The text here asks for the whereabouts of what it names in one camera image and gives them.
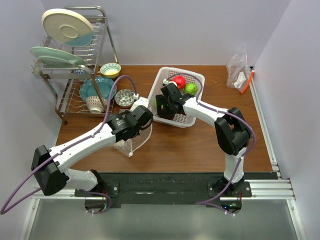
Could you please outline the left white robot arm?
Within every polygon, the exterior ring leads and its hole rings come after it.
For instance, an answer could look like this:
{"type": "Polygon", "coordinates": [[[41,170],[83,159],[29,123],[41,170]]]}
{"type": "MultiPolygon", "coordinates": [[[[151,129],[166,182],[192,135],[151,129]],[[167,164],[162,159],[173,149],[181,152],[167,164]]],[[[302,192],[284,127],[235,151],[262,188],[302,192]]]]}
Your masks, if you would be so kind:
{"type": "Polygon", "coordinates": [[[51,149],[41,145],[35,149],[31,170],[45,196],[64,188],[78,189],[99,196],[106,184],[96,170],[80,171],[72,165],[95,151],[139,136],[153,122],[153,114],[143,105],[134,110],[110,115],[83,135],[51,149]]]}

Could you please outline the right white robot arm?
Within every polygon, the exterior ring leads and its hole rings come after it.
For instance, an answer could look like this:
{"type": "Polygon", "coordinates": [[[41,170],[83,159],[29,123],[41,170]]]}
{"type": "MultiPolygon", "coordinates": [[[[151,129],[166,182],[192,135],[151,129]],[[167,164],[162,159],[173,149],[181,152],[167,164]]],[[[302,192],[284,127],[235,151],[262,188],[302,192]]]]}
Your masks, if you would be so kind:
{"type": "Polygon", "coordinates": [[[222,194],[235,196],[244,181],[244,158],[249,141],[255,137],[241,111],[236,107],[227,110],[212,106],[189,93],[183,95],[174,83],[169,83],[160,90],[162,93],[155,97],[158,117],[169,119],[181,114],[213,126],[218,145],[225,153],[223,177],[212,186],[218,194],[202,203],[213,201],[222,194]]]}

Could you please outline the clear polka dot zip bag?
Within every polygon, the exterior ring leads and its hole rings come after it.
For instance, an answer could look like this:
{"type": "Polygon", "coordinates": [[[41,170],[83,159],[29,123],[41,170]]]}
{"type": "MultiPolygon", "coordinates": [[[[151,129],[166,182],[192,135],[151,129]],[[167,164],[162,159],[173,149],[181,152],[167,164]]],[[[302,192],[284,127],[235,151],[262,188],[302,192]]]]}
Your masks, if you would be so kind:
{"type": "Polygon", "coordinates": [[[121,154],[132,157],[134,152],[142,147],[151,137],[153,131],[153,124],[147,129],[141,130],[139,135],[135,138],[128,139],[126,141],[121,140],[112,145],[112,148],[118,150],[121,154]]]}

